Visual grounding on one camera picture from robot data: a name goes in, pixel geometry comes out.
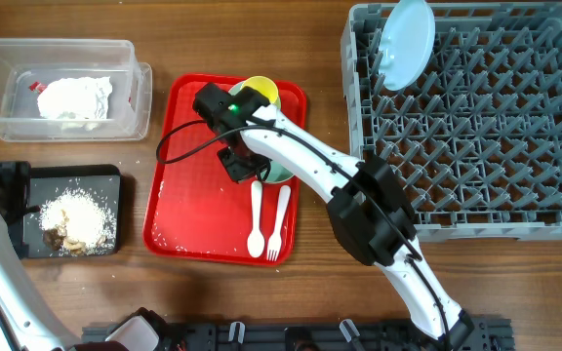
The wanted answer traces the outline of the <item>small light blue saucer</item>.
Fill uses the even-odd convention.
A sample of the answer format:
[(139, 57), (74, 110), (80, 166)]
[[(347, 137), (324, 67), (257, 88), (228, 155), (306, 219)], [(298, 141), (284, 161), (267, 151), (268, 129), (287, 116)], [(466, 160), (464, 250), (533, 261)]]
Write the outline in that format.
[(241, 90), (242, 85), (243, 85), (243, 82), (239, 82), (238, 84), (236, 84), (236, 85), (234, 85), (233, 87), (231, 87), (228, 92), (229, 92), (232, 96), (235, 96), (235, 95)]

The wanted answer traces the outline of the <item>yellow plastic cup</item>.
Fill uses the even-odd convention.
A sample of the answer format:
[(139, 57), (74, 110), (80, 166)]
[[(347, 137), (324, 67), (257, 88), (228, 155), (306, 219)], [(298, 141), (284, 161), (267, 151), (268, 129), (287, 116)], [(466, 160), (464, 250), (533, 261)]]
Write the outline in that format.
[(281, 107), (281, 100), (277, 85), (265, 76), (252, 76), (246, 79), (241, 88), (251, 88), (265, 96), (272, 104)]

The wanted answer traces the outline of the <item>food scraps and rice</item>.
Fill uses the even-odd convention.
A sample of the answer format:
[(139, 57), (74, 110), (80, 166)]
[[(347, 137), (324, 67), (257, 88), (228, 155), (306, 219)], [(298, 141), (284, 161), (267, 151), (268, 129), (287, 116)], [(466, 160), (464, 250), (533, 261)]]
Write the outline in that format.
[(66, 188), (40, 207), (43, 243), (58, 254), (108, 254), (116, 248), (117, 216), (83, 189)]

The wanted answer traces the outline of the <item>light green bowl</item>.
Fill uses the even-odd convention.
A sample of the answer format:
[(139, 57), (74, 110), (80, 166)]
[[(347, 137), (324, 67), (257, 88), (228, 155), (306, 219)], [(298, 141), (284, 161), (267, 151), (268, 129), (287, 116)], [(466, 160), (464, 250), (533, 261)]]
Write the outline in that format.
[(268, 184), (283, 183), (290, 180), (294, 175), (275, 161), (261, 171), (261, 180)]

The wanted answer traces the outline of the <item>red snack wrapper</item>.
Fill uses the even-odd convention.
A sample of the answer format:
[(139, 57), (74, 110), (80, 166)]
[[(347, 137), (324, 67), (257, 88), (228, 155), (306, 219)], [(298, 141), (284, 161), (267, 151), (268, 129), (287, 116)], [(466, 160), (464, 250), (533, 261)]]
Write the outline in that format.
[(28, 89), (31, 92), (36, 93), (38, 95), (40, 95), (46, 88), (47, 85), (40, 82), (34, 82), (32, 85), (28, 87)]

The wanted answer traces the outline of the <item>white napkin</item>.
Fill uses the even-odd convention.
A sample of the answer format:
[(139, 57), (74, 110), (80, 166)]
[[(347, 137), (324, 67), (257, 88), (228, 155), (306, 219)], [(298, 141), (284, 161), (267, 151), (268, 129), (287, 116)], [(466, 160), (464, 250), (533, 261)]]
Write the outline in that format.
[(109, 96), (113, 91), (110, 78), (62, 78), (48, 84), (37, 98), (40, 116), (49, 120), (86, 121), (83, 128), (96, 129), (108, 117)]

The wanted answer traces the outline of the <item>white plastic fork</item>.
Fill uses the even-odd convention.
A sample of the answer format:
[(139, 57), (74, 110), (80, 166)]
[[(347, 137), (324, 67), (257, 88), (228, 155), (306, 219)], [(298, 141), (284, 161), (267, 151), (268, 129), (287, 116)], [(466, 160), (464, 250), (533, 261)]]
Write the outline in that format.
[(283, 227), (285, 214), (289, 205), (291, 197), (291, 188), (289, 185), (282, 185), (279, 190), (275, 223), (273, 232), (268, 238), (266, 259), (269, 261), (276, 261), (281, 249), (282, 238), (281, 229)]

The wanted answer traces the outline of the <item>large light blue plate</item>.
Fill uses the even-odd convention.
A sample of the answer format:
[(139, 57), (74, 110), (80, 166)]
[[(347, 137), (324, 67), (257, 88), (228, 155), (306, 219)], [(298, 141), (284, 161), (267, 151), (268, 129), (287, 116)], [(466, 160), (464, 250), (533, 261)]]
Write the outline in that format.
[(384, 86), (399, 91), (424, 72), (435, 41), (435, 18), (425, 0), (400, 0), (381, 33), (378, 65)]

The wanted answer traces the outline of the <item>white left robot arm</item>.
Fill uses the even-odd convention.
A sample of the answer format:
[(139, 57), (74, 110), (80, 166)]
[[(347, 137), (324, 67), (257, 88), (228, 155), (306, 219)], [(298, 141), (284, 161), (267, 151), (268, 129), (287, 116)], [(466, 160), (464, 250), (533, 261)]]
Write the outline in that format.
[(0, 170), (0, 350), (154, 350), (160, 334), (137, 311), (102, 341), (84, 342), (54, 314), (23, 268), (9, 226), (33, 210), (27, 205), (29, 167)]

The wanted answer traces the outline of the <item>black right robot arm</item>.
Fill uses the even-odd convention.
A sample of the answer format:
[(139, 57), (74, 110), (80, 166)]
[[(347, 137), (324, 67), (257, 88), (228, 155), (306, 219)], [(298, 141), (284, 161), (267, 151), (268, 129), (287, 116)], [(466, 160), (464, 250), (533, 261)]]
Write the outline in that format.
[(339, 152), (252, 88), (232, 95), (209, 83), (193, 108), (225, 143), (224, 165), (233, 180), (258, 174), (270, 161), (280, 164), (321, 197), (340, 245), (360, 263), (378, 267), (418, 330), (446, 350), (464, 344), (473, 323), (424, 258), (415, 210), (386, 161)]

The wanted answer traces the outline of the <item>black waste tray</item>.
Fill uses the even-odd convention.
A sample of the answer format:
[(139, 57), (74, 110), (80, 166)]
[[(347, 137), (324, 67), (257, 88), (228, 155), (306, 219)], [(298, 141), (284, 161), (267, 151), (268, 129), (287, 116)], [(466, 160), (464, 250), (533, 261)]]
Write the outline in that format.
[(30, 172), (29, 206), (36, 206), (37, 212), (27, 214), (22, 220), (23, 239), (29, 245), (27, 258), (79, 257), (56, 253), (48, 248), (42, 239), (38, 219), (40, 207), (48, 200), (54, 200), (66, 188), (83, 189), (99, 202), (107, 204), (117, 216), (116, 248), (107, 254), (81, 255), (100, 256), (114, 254), (118, 250), (119, 215), (121, 198), (121, 173), (114, 165), (65, 166), (33, 168)]

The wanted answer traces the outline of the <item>grey dishwasher rack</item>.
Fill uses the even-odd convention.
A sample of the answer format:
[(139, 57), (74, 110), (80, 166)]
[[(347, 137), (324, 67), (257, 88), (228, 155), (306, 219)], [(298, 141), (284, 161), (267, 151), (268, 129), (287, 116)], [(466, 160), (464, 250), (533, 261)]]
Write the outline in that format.
[(562, 240), (562, 2), (436, 3), (411, 86), (378, 67), (393, 7), (357, 4), (341, 36), (349, 149), (398, 174), (425, 242)]

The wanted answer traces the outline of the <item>clear plastic bin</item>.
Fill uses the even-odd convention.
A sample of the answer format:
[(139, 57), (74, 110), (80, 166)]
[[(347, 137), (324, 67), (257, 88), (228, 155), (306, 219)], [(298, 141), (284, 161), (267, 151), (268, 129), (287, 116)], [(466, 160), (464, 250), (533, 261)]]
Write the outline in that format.
[[(108, 76), (113, 87), (106, 120), (40, 116), (34, 82)], [(128, 40), (0, 38), (0, 138), (8, 142), (137, 141), (146, 137), (153, 94), (152, 69)]]

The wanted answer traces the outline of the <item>red plastic tray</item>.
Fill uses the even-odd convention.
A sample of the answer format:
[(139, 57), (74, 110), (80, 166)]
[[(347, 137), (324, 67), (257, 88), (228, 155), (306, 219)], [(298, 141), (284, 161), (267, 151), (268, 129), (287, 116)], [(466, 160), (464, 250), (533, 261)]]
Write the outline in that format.
[[(228, 91), (241, 78), (211, 74), (185, 74), (169, 93), (163, 131), (181, 124), (186, 129), (162, 147), (164, 157), (176, 157), (211, 139), (192, 104), (194, 95), (213, 82)], [(154, 254), (205, 261), (267, 266), (264, 255), (252, 257), (247, 238), (252, 230), (250, 182), (235, 183), (217, 157), (215, 143), (175, 164), (159, 164), (151, 183), (142, 230), (146, 247)]]

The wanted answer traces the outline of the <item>white plastic spoon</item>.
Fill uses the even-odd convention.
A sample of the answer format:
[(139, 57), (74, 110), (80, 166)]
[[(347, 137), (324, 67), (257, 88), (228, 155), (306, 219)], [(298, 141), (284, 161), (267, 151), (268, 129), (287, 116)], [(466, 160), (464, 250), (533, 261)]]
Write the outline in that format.
[(260, 257), (265, 247), (265, 239), (261, 233), (261, 202), (262, 184), (255, 180), (251, 184), (252, 230), (247, 238), (247, 249), (251, 257)]

